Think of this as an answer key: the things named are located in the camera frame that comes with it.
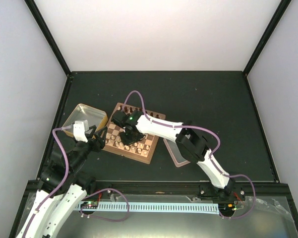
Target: white wall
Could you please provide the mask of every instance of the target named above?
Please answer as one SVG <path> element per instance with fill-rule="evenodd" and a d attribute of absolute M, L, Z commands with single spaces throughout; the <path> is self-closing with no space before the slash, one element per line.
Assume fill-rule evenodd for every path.
<path fill-rule="evenodd" d="M 298 208 L 298 0 L 292 1 L 249 80 L 282 182 Z"/>
<path fill-rule="evenodd" d="M 0 0 L 0 238 L 35 179 L 66 76 L 23 0 Z"/>
<path fill-rule="evenodd" d="M 280 0 L 36 0 L 71 70 L 243 70 Z"/>

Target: black tabletop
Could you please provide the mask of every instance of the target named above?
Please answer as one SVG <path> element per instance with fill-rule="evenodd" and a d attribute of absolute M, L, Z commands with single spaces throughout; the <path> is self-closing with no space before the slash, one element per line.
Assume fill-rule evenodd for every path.
<path fill-rule="evenodd" d="M 253 181 L 273 181 L 270 158 L 260 130 L 247 83 L 239 71 L 122 71 L 77 72 L 60 124 L 79 103 L 105 111 L 108 117 L 117 102 L 138 90 L 148 110 L 170 121 L 192 120 L 218 134 L 221 147 L 215 158 L 229 173 L 248 175 Z M 134 94 L 128 104 L 140 106 Z M 72 144 L 59 133 L 65 147 Z M 203 133 L 211 148 L 215 138 Z M 147 165 L 106 151 L 92 152 L 83 171 L 97 180 L 205 181 L 196 165 L 177 168 L 160 138 L 151 164 Z"/>

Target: wooden chessboard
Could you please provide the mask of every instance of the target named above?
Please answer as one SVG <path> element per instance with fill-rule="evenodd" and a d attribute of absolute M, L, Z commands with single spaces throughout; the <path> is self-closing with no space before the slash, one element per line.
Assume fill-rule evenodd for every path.
<path fill-rule="evenodd" d="M 123 131 L 119 126 L 113 124 L 111 122 L 111 118 L 116 110 L 122 109 L 123 103 L 117 103 L 113 113 L 111 114 L 109 121 L 107 123 L 108 131 L 106 135 L 106 146 L 104 147 L 105 151 L 122 155 L 130 159 L 134 159 L 146 164 L 149 164 L 152 160 L 153 152 L 158 143 L 158 136 L 145 134 L 143 140 L 133 143 L 131 145 L 124 145 L 121 142 L 119 132 Z M 141 108 L 137 108 L 134 106 L 126 105 L 126 108 L 123 110 L 126 113 L 130 113 L 131 111 L 141 110 Z M 161 113 L 156 113 L 152 111 L 147 111 L 147 114 L 160 119 L 165 119 L 165 115 Z"/>

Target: purple cable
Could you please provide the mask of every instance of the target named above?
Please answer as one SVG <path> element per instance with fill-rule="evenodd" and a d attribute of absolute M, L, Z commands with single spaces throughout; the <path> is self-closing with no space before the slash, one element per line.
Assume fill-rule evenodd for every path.
<path fill-rule="evenodd" d="M 150 120 L 150 118 L 148 117 L 148 115 L 147 115 L 146 112 L 145 112 L 143 97 L 142 97 L 141 93 L 140 93 L 139 91 L 137 91 L 137 90 L 133 90 L 133 91 L 131 91 L 131 92 L 128 94 L 128 96 L 126 97 L 126 99 L 125 99 L 125 101 L 124 101 L 124 103 L 123 103 L 123 107 L 122 107 L 122 108 L 124 108 L 124 106 L 126 105 L 126 103 L 127 103 L 128 99 L 129 99 L 130 95 L 133 94 L 133 93 L 136 93 L 136 94 L 139 95 L 140 100 L 141 100 L 141 104 L 142 104 L 142 108 L 143 108 L 143 114 L 144 114 L 144 116 L 145 116 L 148 120 Z M 163 126 L 166 126 L 166 127 L 173 127 L 173 126 L 171 126 L 171 125 L 164 124 L 164 123 L 159 122 L 159 121 L 156 121 L 156 120 L 151 120 L 151 122 L 153 122 L 153 123 L 155 123 L 155 124 L 158 124 L 158 125 L 163 125 Z M 253 182 L 252 182 L 251 179 L 250 179 L 248 176 L 246 176 L 246 175 L 225 175 L 225 174 L 218 168 L 218 166 L 215 164 L 215 162 L 214 162 L 213 159 L 212 159 L 212 155 L 213 155 L 213 154 L 219 149 L 219 147 L 220 147 L 220 139 L 219 139 L 218 135 L 216 135 L 216 133 L 212 132 L 211 130 L 208 130 L 208 129 L 206 129 L 206 128 L 199 127 L 199 126 L 194 126 L 194 125 L 176 125 L 176 126 L 174 126 L 174 128 L 191 128 L 191 129 L 196 129 L 196 130 L 202 130 L 202 131 L 204 131 L 204 132 L 207 132 L 207 133 L 211 134 L 212 136 L 214 136 L 214 137 L 216 138 L 216 140 L 217 140 L 217 146 L 216 146 L 215 149 L 214 149 L 213 151 L 211 151 L 211 153 L 209 154 L 209 158 L 210 158 L 212 164 L 214 165 L 214 167 L 215 167 L 215 168 L 217 169 L 217 171 L 220 172 L 223 176 L 226 176 L 226 177 L 229 177 L 229 178 L 238 178 L 238 177 L 244 177 L 244 178 L 246 178 L 246 179 L 250 182 L 251 187 L 252 187 L 252 191 L 253 191 L 253 204 L 252 204 L 252 207 L 249 209 L 249 211 L 247 211 L 245 214 L 243 214 L 243 215 L 241 215 L 241 216 L 238 216 L 238 217 L 225 217 L 225 216 L 223 216 L 223 214 L 222 214 L 221 212 L 220 212 L 220 216 L 223 217 L 223 218 L 238 219 L 238 218 L 242 218 L 242 217 L 245 217 L 246 215 L 248 215 L 248 214 L 253 210 L 253 208 L 254 208 L 254 206 L 255 206 L 255 201 L 256 201 L 256 191 L 255 191 L 255 189 L 254 189 Z"/>
<path fill-rule="evenodd" d="M 59 190 L 59 188 L 64 184 L 64 182 L 66 181 L 66 179 L 67 179 L 68 171 L 69 171 L 68 158 L 67 158 L 67 154 L 66 154 L 66 152 L 65 152 L 65 150 L 64 150 L 64 147 L 62 146 L 62 144 L 61 144 L 59 138 L 58 138 L 57 135 L 56 135 L 56 131 L 58 131 L 58 130 L 69 129 L 69 128 L 71 128 L 71 127 L 72 127 L 72 125 L 69 125 L 69 126 L 65 126 L 65 127 L 61 127 L 61 128 L 54 128 L 54 129 L 52 130 L 52 134 L 53 134 L 53 136 L 54 136 L 54 139 L 55 139 L 55 141 L 57 142 L 57 144 L 59 145 L 60 150 L 61 150 L 61 152 L 62 152 L 62 154 L 63 154 L 63 156 L 64 156 L 64 160 L 65 160 L 65 175 L 64 175 L 62 181 L 59 183 L 59 185 L 58 185 L 58 186 L 57 186 L 57 187 L 56 187 L 56 188 L 55 188 L 49 195 L 47 195 L 47 196 L 42 200 L 42 202 L 40 202 L 40 204 L 38 205 L 38 207 L 35 209 L 36 212 L 39 212 L 41 206 L 46 202 L 46 200 L 48 200 L 54 193 L 56 193 L 56 192 Z M 24 229 L 22 238 L 25 238 L 26 233 L 28 232 L 31 223 L 32 223 L 33 220 L 34 220 L 35 215 L 36 215 L 36 213 L 32 214 L 32 216 L 31 216 L 31 218 L 30 218 L 28 224 L 26 225 L 26 227 L 25 227 L 25 229 Z"/>
<path fill-rule="evenodd" d="M 114 219 L 109 219 L 109 218 L 99 217 L 99 216 L 94 216 L 94 215 L 86 215 L 86 214 L 83 214 L 83 209 L 84 209 L 85 207 L 82 207 L 82 208 L 80 209 L 80 211 L 79 211 L 80 214 L 81 214 L 82 216 L 85 216 L 85 217 L 88 217 L 88 216 L 89 216 L 89 217 L 92 217 L 92 218 L 98 218 L 98 219 L 101 219 L 101 220 L 104 220 L 104 221 L 108 221 L 108 222 L 123 222 L 124 220 L 126 220 L 126 219 L 129 217 L 129 210 L 130 210 L 129 202 L 128 202 L 127 198 L 126 198 L 120 191 L 118 191 L 118 190 L 116 190 L 116 189 L 114 189 L 114 188 L 104 188 L 104 189 L 101 189 L 101 190 L 99 190 L 99 191 L 97 191 L 97 192 L 94 192 L 94 193 L 88 195 L 87 197 L 83 198 L 83 200 L 84 200 L 84 199 L 87 199 L 87 198 L 89 198 L 89 197 L 95 196 L 95 195 L 98 194 L 98 193 L 101 193 L 101 192 L 104 192 L 104 191 L 108 191 L 108 190 L 110 190 L 110 191 L 114 191 L 114 192 L 120 194 L 120 195 L 124 198 L 124 200 L 125 200 L 125 202 L 126 202 L 126 204 L 127 204 L 127 214 L 125 215 L 125 217 L 123 217 L 123 218 L 121 218 L 121 219 L 114 220 Z"/>

